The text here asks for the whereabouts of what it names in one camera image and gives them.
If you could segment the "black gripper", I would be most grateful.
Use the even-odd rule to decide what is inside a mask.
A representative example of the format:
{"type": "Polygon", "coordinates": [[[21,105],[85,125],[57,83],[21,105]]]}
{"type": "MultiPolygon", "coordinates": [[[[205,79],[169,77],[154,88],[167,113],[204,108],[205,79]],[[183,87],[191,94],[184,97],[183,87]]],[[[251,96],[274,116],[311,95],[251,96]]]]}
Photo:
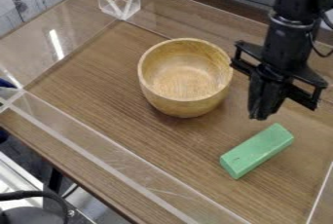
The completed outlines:
{"type": "Polygon", "coordinates": [[[248,114],[260,121],[278,111],[286,98],[314,110],[327,88],[308,68],[322,12],[307,20],[290,20],[279,14],[268,17],[263,45],[236,41],[231,59],[231,67],[248,76],[248,114]]]}

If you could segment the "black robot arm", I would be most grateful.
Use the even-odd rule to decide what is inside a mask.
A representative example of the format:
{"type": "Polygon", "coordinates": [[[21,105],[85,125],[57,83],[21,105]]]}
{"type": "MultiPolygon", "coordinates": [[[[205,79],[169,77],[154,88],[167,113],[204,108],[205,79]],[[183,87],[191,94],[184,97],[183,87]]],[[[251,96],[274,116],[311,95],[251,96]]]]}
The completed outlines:
{"type": "Polygon", "coordinates": [[[274,0],[263,44],[235,43],[231,67],[248,76],[248,115],[264,120],[283,101],[291,99],[304,108],[316,108],[327,82],[308,68],[308,55],[333,56],[314,46],[318,28],[333,22],[326,12],[333,0],[274,0]]]}

